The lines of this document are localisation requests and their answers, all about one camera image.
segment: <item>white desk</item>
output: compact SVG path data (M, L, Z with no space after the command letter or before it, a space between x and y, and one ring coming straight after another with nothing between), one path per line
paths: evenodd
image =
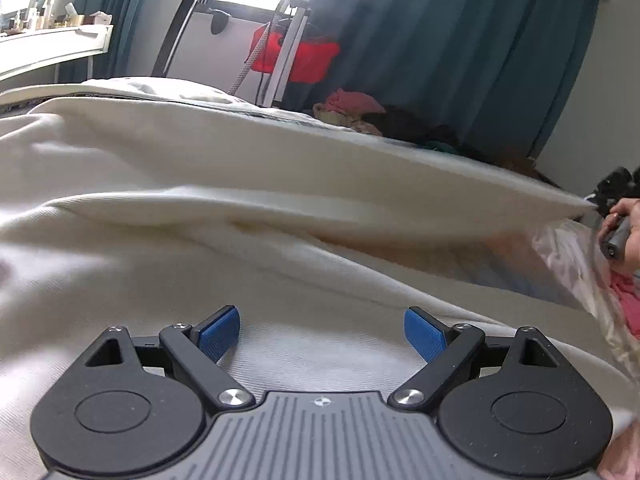
M0 38L0 81L43 66L87 57L87 79L94 76L94 56L109 49L113 25L81 25L24 32Z

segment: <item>red bag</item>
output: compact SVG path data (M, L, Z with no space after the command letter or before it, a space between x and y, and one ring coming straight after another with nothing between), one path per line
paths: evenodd
M249 53L253 51L258 41L260 41L260 37L266 27L267 25L263 25L254 32ZM254 64L251 66L252 70L264 72L265 74L273 73L273 67L276 64L281 50L281 40L282 34L280 32L272 32L269 34L265 50L263 50L258 56L258 59L254 61ZM340 46L335 42L305 40L303 38L300 41L296 57L293 60L289 81L293 83L318 83L322 81L324 76L326 76L327 70L329 70L329 65L331 65L332 60L339 53Z

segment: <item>metal pivot bolt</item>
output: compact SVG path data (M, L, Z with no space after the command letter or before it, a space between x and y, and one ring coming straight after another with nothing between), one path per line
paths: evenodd
M415 406L424 400L424 393L420 390L407 389L394 393L394 401L402 406Z
M218 400L227 406L242 406L251 400L251 394L245 390L231 388L219 394Z

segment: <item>gray ridged panel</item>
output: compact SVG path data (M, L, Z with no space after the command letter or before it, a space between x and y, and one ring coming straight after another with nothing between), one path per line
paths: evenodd
M497 478L501 477L456 455L429 417L397 412L377 392L271 392L254 410L221 415L196 451L182 462L147 477L148 480ZM580 476L580 480L597 478L595 473Z

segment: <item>blue gripper pad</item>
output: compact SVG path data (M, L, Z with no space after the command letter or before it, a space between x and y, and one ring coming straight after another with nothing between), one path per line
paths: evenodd
M404 313L404 336L427 362L447 348L444 334L413 310L407 310Z
M240 313L233 307L200 332L198 348L209 359L218 362L238 342L239 335Z

